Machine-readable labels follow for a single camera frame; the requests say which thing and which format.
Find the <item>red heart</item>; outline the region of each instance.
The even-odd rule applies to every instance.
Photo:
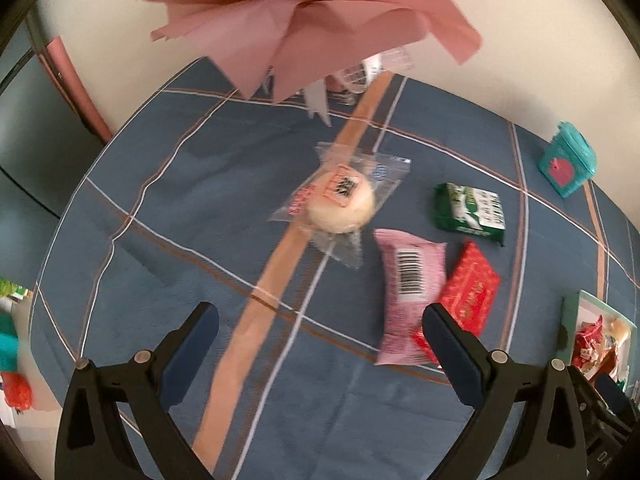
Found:
[[[553,158],[546,168],[549,176],[556,181],[558,186],[564,187],[569,184],[575,176],[572,164],[565,158]]]

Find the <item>bed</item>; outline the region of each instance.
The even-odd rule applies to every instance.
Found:
[[[465,238],[433,225],[441,182],[496,192],[504,208],[505,246],[477,240],[502,277],[487,348],[545,364],[562,298],[578,290],[636,320],[640,236],[617,206],[592,182],[561,199],[536,167],[543,139],[399,75],[359,146],[412,168],[364,230],[363,266],[305,244],[279,301],[256,295],[287,237],[269,216],[318,166],[316,142],[333,142],[354,113],[331,108],[329,128],[297,97],[246,101],[200,59],[127,121],[76,189],[36,282],[31,347],[60,403],[78,356],[127,361],[210,301],[220,334],[171,414],[214,478],[425,478],[470,409],[437,368],[374,366],[384,278],[372,229],[446,242],[451,272]],[[160,478],[126,406],[121,413],[145,473]],[[513,430],[511,420],[486,474]]]

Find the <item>red candy wrapper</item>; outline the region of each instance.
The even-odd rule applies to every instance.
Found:
[[[494,271],[478,246],[468,240],[452,277],[440,293],[437,302],[451,314],[463,330],[480,335],[486,317],[500,286],[500,276]],[[414,340],[435,364],[438,360],[422,334],[422,325],[414,332]]]
[[[2,377],[2,390],[4,391],[4,399],[10,408],[25,411],[31,407],[33,396],[31,387],[20,374],[13,372],[0,372]]]
[[[571,364],[582,368],[585,364],[598,361],[598,347],[602,344],[602,316],[575,333],[574,356]]]

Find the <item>green package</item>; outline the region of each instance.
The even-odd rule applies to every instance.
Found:
[[[483,236],[504,245],[504,213],[495,193],[446,182],[436,186],[434,200],[438,228]]]

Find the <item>pink paper flower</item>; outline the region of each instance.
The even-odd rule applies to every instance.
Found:
[[[452,0],[148,0],[167,4],[152,38],[185,37],[250,97],[273,67],[282,101],[338,70],[431,32],[457,62],[480,34]]]

